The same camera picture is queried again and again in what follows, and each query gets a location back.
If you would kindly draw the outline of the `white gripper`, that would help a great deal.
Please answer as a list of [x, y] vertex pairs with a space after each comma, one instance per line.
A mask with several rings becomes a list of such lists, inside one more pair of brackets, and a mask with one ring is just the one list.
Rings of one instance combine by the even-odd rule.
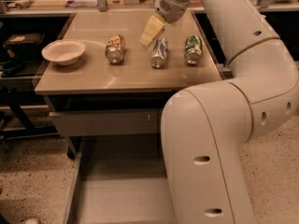
[[139, 45], [148, 48], [164, 30], [165, 22], [178, 21], [185, 13], [190, 0], [155, 0], [154, 6], [158, 14], [154, 14], [140, 36]]

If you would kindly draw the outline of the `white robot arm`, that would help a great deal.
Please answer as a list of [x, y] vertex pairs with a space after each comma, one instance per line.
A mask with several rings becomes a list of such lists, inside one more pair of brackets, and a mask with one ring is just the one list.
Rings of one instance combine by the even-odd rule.
[[[156, 0], [140, 45], [147, 48], [190, 0]], [[178, 224], [254, 224], [239, 148], [297, 109], [296, 64], [249, 0], [200, 0], [232, 78], [191, 86], [166, 103], [164, 163]]]

